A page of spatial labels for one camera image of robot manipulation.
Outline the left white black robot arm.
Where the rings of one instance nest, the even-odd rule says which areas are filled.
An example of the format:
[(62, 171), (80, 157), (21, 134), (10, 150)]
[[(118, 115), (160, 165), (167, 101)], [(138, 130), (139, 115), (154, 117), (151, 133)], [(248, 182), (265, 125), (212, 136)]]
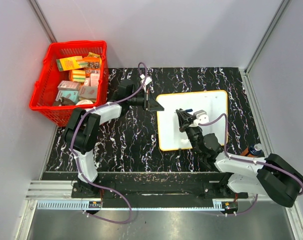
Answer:
[(94, 198), (100, 192), (99, 174), (94, 164), (94, 148), (98, 140), (100, 126), (124, 116), (130, 106), (142, 107), (145, 111), (163, 111), (151, 95), (148, 84), (150, 77), (142, 79), (141, 86), (131, 80), (122, 81), (111, 99), (100, 106), (73, 110), (64, 129), (63, 139), (71, 150), (77, 166), (77, 182), (72, 186), (72, 198)]

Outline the white board with orange frame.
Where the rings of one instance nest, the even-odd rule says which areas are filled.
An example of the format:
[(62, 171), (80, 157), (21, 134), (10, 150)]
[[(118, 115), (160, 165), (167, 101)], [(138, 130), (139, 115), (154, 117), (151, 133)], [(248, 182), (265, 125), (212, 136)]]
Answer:
[(160, 94), (156, 101), (164, 107), (164, 111), (157, 112), (158, 143), (162, 151), (191, 149), (191, 143), (185, 132), (179, 131), (179, 121), (176, 110), (192, 109), (190, 114), (204, 110), (209, 117), (208, 126), (201, 126), (202, 135), (214, 133), (218, 142), (225, 143), (225, 117), (228, 113), (228, 94), (224, 90), (197, 91)]

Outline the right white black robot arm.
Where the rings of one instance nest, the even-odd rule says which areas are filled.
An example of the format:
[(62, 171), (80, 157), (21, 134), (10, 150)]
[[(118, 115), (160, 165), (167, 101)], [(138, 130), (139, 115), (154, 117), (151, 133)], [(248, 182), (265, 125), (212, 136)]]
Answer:
[(192, 150), (204, 165), (212, 171), (229, 174), (218, 189), (224, 198), (236, 193), (265, 195), (291, 208), (297, 197), (303, 195), (303, 176), (278, 154), (255, 157), (228, 153), (226, 145), (221, 145), (214, 133), (203, 134), (202, 127), (216, 123), (206, 119), (205, 111), (191, 113), (177, 109), (175, 113), (179, 131), (186, 133)]

